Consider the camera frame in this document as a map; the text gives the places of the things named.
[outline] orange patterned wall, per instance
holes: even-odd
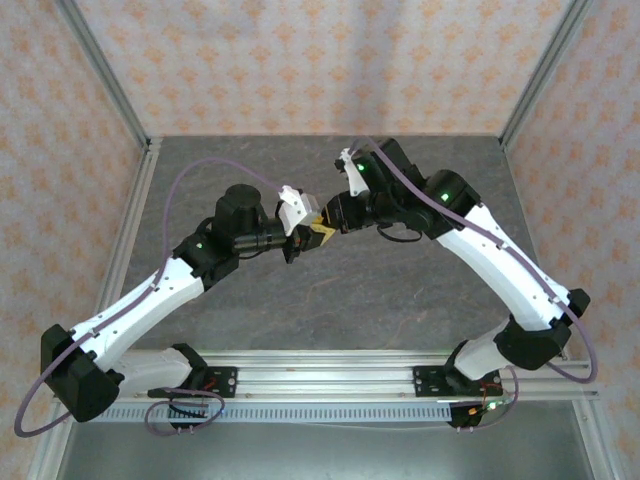
[[[91,314],[140,151],[52,0],[0,9],[0,78],[0,478],[18,479],[37,440],[13,417],[40,334]]]
[[[640,472],[639,39],[636,0],[596,0],[510,154],[542,264],[592,295],[585,322],[628,478]]]
[[[150,135],[499,134],[569,0],[81,0]]]

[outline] robotic arm link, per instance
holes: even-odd
[[[286,262],[292,263],[301,252],[323,246],[335,231],[347,234],[373,225],[386,228],[401,223],[439,242],[464,260],[511,312],[494,330],[462,342],[451,354],[444,375],[457,394],[467,394],[478,379],[498,368],[514,364],[535,370],[561,353],[572,321],[559,302],[579,317],[589,303],[588,295],[580,289],[567,290],[535,266],[460,175],[440,170],[423,178],[394,139],[355,152],[345,149],[336,167],[346,174],[349,190],[333,197],[321,212],[312,196],[284,186],[275,216],[270,218],[258,190],[233,185],[218,200],[215,215],[173,250],[160,272],[72,330],[60,325],[48,329],[41,340],[41,371],[59,363],[45,382],[76,420],[95,418],[122,393],[167,384],[200,389],[198,356],[186,345],[162,352],[161,362],[154,365],[145,364],[144,356],[137,361],[135,355],[126,360],[122,355],[169,313],[236,270],[241,259],[281,249]],[[398,179],[396,169],[413,188]],[[421,201],[413,189],[435,207]],[[440,210],[444,209],[462,220],[443,215]],[[497,245],[462,222],[491,232]],[[508,248],[528,265],[516,261]],[[532,270],[545,279],[553,298],[536,282]],[[107,328],[95,330],[105,319],[115,317]],[[58,359],[79,341],[81,347],[67,352],[63,361]]]

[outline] gray floor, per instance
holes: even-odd
[[[214,424],[159,438],[142,424],[74,424],[58,478],[588,480],[587,465],[571,402],[525,402],[473,434]]]
[[[505,231],[531,254],[531,242],[507,162],[491,137],[405,137],[400,143],[423,175],[462,174]],[[168,188],[187,164],[207,156],[240,160],[278,184],[317,196],[321,205],[347,188],[333,161],[344,137],[171,137],[162,143],[125,291],[159,263],[160,219]],[[214,213],[239,182],[229,167],[207,166],[185,178],[172,210],[171,243]],[[273,214],[277,195],[259,186]],[[398,245],[374,229],[336,235],[324,248],[286,265],[281,252],[244,262],[206,295],[183,306],[136,345],[199,349],[450,349],[507,315],[498,297],[438,244]]]

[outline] aluminum frame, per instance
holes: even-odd
[[[89,24],[82,14],[82,10],[75,0],[56,0],[56,3],[60,7],[62,15],[67,20],[69,28],[71,28],[78,40],[78,43],[84,50],[87,59],[93,66],[98,77],[100,77],[105,90],[122,115],[131,135],[138,142],[138,145],[141,148],[144,148],[148,141],[148,136],[144,131],[144,127],[142,126],[136,111],[131,105],[127,94],[120,85],[118,78],[113,73],[107,57],[100,48],[93,32],[91,32]]]
[[[582,26],[582,21],[592,4],[593,0],[573,0],[568,6],[499,137],[505,151],[511,147],[525,120],[533,111],[536,100],[553,76],[562,54]]]
[[[117,402],[92,423],[141,423],[153,403]],[[206,402],[184,411],[204,414],[201,421],[216,414],[218,402]],[[153,408],[149,414],[152,423],[194,423],[191,416],[175,412],[167,407]],[[440,423],[451,421],[449,404],[428,401],[411,403],[261,403],[225,402],[216,423]]]
[[[129,195],[118,239],[114,245],[107,273],[97,302],[96,312],[119,297],[127,272],[131,251],[149,192],[149,185],[160,154],[162,139],[153,139],[143,152],[138,173]],[[450,352],[420,351],[203,351],[209,364],[239,368],[239,383],[234,402],[415,402],[412,367],[442,365]],[[588,362],[562,361],[577,375],[584,375]],[[600,402],[598,387],[581,386],[559,377],[548,368],[535,372],[516,369],[523,401],[573,402],[587,456],[596,480],[625,480],[620,460],[611,448],[608,420]],[[513,391],[508,371],[501,372],[503,385]],[[450,403],[451,398],[436,398]],[[118,402],[146,402],[146,396],[120,398]],[[53,400],[51,419],[64,407]],[[28,474],[29,479],[56,478],[74,421],[68,420],[40,440]]]

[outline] yellow object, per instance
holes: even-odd
[[[322,216],[319,216],[313,221],[313,223],[311,224],[311,230],[316,233],[324,234],[324,238],[322,239],[322,243],[320,243],[320,246],[324,245],[325,242],[331,238],[331,235],[336,233],[335,228],[329,228],[325,225],[322,225]]]

